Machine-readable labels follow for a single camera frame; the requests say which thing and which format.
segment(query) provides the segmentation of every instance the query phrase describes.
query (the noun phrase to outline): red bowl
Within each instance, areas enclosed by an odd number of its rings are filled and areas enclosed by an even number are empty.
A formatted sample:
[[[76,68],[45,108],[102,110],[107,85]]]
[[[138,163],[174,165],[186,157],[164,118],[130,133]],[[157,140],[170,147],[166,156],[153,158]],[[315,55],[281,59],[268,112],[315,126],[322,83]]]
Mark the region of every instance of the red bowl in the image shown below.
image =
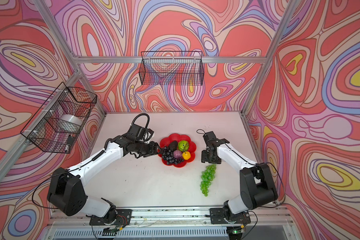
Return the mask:
[[[194,142],[191,141],[191,138],[188,137],[187,135],[180,135],[178,133],[172,133],[171,135],[169,135],[168,137],[164,137],[161,141],[160,141],[160,147],[168,147],[169,144],[173,141],[177,141],[180,142],[181,140],[186,140],[189,142],[189,149],[188,152],[191,154],[191,158],[188,160],[184,160],[183,162],[179,163],[178,165],[171,163],[169,165],[167,165],[167,161],[164,161],[161,158],[161,154],[158,154],[158,156],[160,157],[161,161],[163,162],[164,165],[166,166],[175,166],[175,167],[184,167],[185,165],[187,165],[188,162],[192,162],[193,160],[195,160],[195,151],[196,151],[196,144]]]

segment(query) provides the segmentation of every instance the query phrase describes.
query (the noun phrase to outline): black wire basket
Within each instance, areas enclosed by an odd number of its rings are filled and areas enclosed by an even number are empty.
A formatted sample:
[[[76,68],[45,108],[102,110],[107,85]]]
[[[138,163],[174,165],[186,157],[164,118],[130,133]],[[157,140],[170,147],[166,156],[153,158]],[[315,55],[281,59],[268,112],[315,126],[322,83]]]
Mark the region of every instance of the black wire basket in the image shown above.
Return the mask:
[[[70,153],[96,102],[95,93],[65,86],[52,107],[43,110],[46,113],[41,121],[33,129],[24,130],[37,111],[20,133],[43,152]]]
[[[142,85],[203,85],[201,51],[142,51]]]

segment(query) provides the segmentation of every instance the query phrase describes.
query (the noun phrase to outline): white tabletop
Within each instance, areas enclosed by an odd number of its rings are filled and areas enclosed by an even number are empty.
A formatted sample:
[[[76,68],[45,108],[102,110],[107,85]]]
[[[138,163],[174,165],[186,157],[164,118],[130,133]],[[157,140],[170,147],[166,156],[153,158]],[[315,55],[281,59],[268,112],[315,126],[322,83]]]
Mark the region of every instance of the white tabletop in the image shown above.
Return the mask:
[[[108,138],[128,131],[138,113],[107,114],[92,154],[99,151]],[[239,175],[226,162],[217,165],[216,178],[208,196],[200,190],[201,151],[206,148],[197,129],[213,131],[217,138],[227,139],[244,156],[256,160],[239,113],[149,113],[152,138],[160,142],[171,133],[186,134],[197,145],[196,159],[183,168],[165,166],[159,156],[135,159],[126,155],[111,163],[85,186],[87,195],[103,197],[117,207],[164,207],[222,205],[240,193]],[[146,117],[135,123],[145,126]]]

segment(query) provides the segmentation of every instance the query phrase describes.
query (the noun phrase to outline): bunch of black grapes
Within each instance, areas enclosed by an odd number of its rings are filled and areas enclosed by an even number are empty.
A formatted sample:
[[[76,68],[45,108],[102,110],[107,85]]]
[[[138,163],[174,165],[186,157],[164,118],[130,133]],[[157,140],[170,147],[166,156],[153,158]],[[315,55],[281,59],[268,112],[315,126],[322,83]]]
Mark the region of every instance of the bunch of black grapes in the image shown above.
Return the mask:
[[[169,164],[175,164],[178,165],[179,163],[183,162],[184,159],[181,157],[179,159],[176,159],[173,156],[173,152],[177,150],[177,141],[171,142],[171,144],[168,147],[164,147],[162,149],[162,159],[167,162],[167,165]]]

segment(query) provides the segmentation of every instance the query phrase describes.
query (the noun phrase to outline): purple fruit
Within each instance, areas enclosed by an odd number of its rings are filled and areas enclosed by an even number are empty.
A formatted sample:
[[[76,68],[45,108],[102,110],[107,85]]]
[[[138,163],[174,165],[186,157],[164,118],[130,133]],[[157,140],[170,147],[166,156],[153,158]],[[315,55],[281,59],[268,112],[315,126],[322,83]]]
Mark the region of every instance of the purple fruit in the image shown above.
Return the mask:
[[[182,152],[180,150],[176,150],[173,152],[173,156],[176,158],[176,159],[179,159],[182,157]]]

